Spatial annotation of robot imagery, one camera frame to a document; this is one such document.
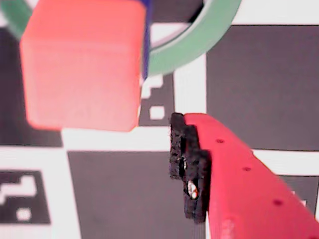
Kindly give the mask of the red gripper finger with black pad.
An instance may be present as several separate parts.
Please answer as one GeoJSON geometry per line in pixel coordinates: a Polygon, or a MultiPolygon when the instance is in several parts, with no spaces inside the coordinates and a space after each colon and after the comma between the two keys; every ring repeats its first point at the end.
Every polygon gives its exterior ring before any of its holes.
{"type": "Polygon", "coordinates": [[[209,221],[211,238],[318,238],[318,222],[287,184],[212,116],[171,115],[169,162],[185,217],[209,221]]]}

